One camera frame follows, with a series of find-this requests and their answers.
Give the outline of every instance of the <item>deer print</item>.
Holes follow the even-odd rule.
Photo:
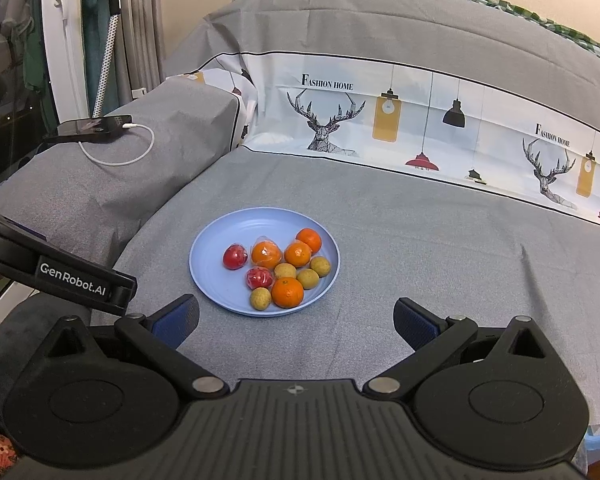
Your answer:
[[[318,123],[318,117],[316,117],[311,111],[311,101],[309,101],[309,105],[307,106],[306,110],[302,106],[300,98],[305,92],[306,88],[296,96],[295,103],[291,101],[291,97],[288,92],[286,93],[286,98],[289,99],[289,104],[291,104],[297,113],[302,115],[302,117],[309,119],[306,123],[309,125],[309,128],[315,132],[314,140],[312,140],[307,149],[314,150],[316,152],[344,153],[345,155],[358,156],[354,150],[343,150],[342,148],[329,142],[329,134],[332,134],[340,127],[338,123],[342,121],[348,121],[349,119],[353,119],[356,115],[358,115],[362,111],[362,108],[365,107],[366,101],[362,103],[362,106],[356,110],[355,102],[350,95],[347,94],[349,101],[351,101],[351,108],[349,111],[343,114],[342,108],[340,108],[340,105],[338,105],[338,114],[333,116],[325,126],[322,126],[320,123]]]
[[[577,209],[574,203],[563,199],[560,195],[556,195],[549,190],[549,184],[555,182],[556,175],[567,173],[571,168],[573,168],[573,165],[576,163],[576,161],[574,160],[571,165],[569,165],[571,162],[569,160],[569,153],[567,153],[567,150],[564,150],[564,154],[567,156],[567,161],[563,165],[560,165],[560,159],[558,159],[558,163],[555,165],[555,168],[553,168],[548,175],[542,174],[542,166],[540,165],[540,152],[538,152],[538,154],[534,157],[534,154],[531,151],[532,146],[537,140],[538,139],[532,140],[528,146],[525,146],[525,139],[522,139],[522,149],[525,150],[526,160],[531,162],[531,165],[534,167],[534,176],[540,181],[540,193],[551,200],[551,202],[562,204],[564,206],[571,207],[572,209]]]

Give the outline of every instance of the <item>bed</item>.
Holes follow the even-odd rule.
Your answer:
[[[116,112],[155,130],[144,160],[103,168],[55,146],[0,186],[0,213],[135,275],[130,312],[194,293],[200,326],[180,351],[231,384],[362,385],[412,352],[392,326],[402,296],[481,326],[532,316],[600,433],[599,56],[470,0],[235,0],[166,71]],[[462,126],[445,121],[456,100]],[[400,125],[375,128],[386,102]],[[126,160],[145,145],[131,135],[90,152]],[[342,268],[311,307],[251,319],[200,293],[187,259],[209,222],[263,205],[323,224]],[[0,327],[0,403],[67,312],[113,320],[43,294],[23,302]]]

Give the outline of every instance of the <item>gray pillow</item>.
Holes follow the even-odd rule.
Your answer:
[[[169,78],[111,115],[129,114],[155,132],[142,160],[111,168],[91,162],[75,143],[36,155],[0,186],[0,213],[52,244],[112,266],[129,240],[183,186],[229,151],[237,98],[184,77]],[[99,160],[140,155],[150,139],[136,128],[110,144],[85,144]]]

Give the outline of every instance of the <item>smartphone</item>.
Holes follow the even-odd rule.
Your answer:
[[[44,141],[48,144],[60,142],[111,142],[124,133],[123,124],[131,122],[130,115],[98,117],[65,121]]]

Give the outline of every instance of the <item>white cable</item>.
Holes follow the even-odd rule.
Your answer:
[[[100,164],[102,166],[128,166],[129,164],[133,164],[134,162],[137,162],[138,160],[144,158],[146,156],[146,154],[151,151],[151,148],[154,146],[154,142],[155,142],[155,134],[151,128],[149,128],[148,126],[144,126],[144,124],[127,123],[127,124],[123,124],[122,127],[125,130],[129,130],[130,128],[144,128],[151,134],[151,143],[149,144],[149,147],[146,149],[146,151],[142,155],[136,156],[136,158],[133,160],[128,160],[126,162],[104,162],[102,160],[98,160],[94,156],[87,153],[87,150],[84,149],[84,146],[82,145],[81,142],[78,142],[78,146],[80,146],[80,149],[82,150],[82,152],[87,156],[87,158],[91,162],[95,162],[96,164]]]
[[[104,102],[104,94],[107,90],[107,79],[109,78],[109,67],[113,58],[113,44],[116,40],[116,29],[118,28],[119,14],[114,14],[109,18],[109,28],[107,29],[107,43],[104,47],[104,56],[102,57],[102,70],[100,71],[100,81],[98,82],[98,92],[96,94],[96,102],[93,105],[92,117],[100,117],[102,115],[102,104]]]

